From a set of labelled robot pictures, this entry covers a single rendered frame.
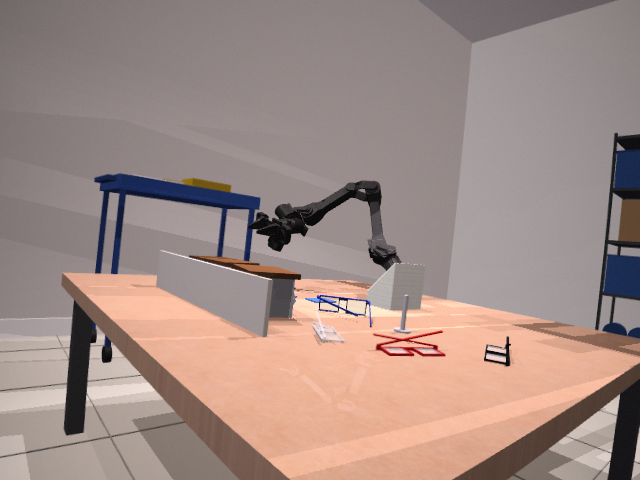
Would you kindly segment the grey flat rectangular panel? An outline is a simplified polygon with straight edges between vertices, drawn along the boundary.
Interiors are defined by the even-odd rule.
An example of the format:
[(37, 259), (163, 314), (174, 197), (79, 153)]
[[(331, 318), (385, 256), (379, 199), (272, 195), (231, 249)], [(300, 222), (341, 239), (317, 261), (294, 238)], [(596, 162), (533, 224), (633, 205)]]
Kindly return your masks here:
[(273, 280), (160, 251), (156, 286), (267, 336)]

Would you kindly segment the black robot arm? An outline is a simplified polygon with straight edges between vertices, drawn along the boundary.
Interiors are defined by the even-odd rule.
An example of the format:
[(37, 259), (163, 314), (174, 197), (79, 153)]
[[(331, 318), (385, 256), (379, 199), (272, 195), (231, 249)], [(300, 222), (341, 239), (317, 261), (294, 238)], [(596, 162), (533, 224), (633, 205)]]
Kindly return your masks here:
[[(366, 193), (359, 191), (359, 189), (365, 189)], [(292, 207), (290, 203), (280, 204), (275, 209), (275, 214), (279, 219), (282, 217), (291, 219), (294, 226), (292, 234), (301, 233), (305, 237), (309, 229), (306, 225), (316, 225), (327, 212), (350, 198), (357, 198), (369, 204), (372, 239), (368, 239), (368, 250), (373, 262), (381, 265), (386, 271), (395, 263), (402, 263), (397, 256), (396, 247), (386, 244), (383, 236), (380, 212), (382, 195), (380, 183), (377, 181), (362, 180), (356, 183), (347, 183), (345, 187), (322, 201), (310, 203), (306, 206)]]

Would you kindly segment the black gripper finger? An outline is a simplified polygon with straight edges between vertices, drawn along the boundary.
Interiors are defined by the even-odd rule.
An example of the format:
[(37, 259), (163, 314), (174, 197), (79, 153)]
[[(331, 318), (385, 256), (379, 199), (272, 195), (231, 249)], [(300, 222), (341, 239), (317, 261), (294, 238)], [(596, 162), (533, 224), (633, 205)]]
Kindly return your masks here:
[(265, 223), (265, 217), (260, 215), (260, 217), (254, 221), (253, 223), (251, 223), (250, 225), (248, 225), (248, 229), (261, 229), (264, 227), (264, 223)]
[(277, 223), (271, 224), (269, 226), (263, 227), (256, 231), (257, 234), (271, 236), (272, 239), (278, 241), (280, 232), (280, 225)]

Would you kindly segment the red glasses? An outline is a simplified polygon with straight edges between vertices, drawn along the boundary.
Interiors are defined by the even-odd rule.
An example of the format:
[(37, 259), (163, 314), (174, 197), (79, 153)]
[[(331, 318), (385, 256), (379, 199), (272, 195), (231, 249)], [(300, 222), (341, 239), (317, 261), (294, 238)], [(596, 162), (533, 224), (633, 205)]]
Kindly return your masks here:
[[(421, 334), (421, 335), (402, 338), (402, 339), (401, 338), (392, 337), (392, 336), (382, 335), (382, 334), (373, 334), (373, 335), (386, 337), (386, 338), (391, 338), (391, 339), (396, 339), (396, 340), (393, 340), (393, 341), (378, 343), (377, 346), (376, 346), (377, 350), (382, 350), (389, 356), (414, 356), (414, 353), (410, 352), (410, 351), (414, 351), (417, 354), (419, 354), (421, 356), (424, 356), (424, 357), (445, 357), (445, 354), (443, 354), (442, 352), (438, 351), (438, 345), (427, 344), (427, 343), (422, 343), (422, 342), (409, 340), (409, 339), (414, 339), (414, 338), (419, 338), (419, 337), (424, 337), (424, 336), (429, 336), (429, 335), (434, 335), (434, 334), (439, 334), (439, 333), (443, 333), (443, 331), (441, 330), (441, 331)], [(381, 345), (391, 344), (391, 343), (400, 342), (400, 341), (406, 341), (407, 344), (409, 344), (409, 342), (411, 342), (412, 344), (417, 343), (417, 344), (432, 346), (433, 348), (429, 348), (429, 347), (387, 347), (387, 346), (381, 346)], [(408, 350), (410, 350), (410, 351), (408, 351)]]

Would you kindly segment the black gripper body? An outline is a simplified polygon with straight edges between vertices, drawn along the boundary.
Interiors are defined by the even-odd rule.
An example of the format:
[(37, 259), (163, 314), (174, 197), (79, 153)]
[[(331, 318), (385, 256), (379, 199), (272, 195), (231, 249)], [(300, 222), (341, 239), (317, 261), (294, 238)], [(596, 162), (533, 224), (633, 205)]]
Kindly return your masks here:
[(287, 245), (291, 241), (291, 234), (293, 232), (294, 226), (291, 219), (286, 219), (282, 217), (281, 219), (272, 218), (272, 221), (269, 220), (269, 217), (263, 212), (257, 212), (256, 220), (260, 217), (260, 215), (265, 217), (264, 227), (269, 226), (271, 224), (277, 223), (280, 225), (279, 232), (279, 242), (283, 245)]

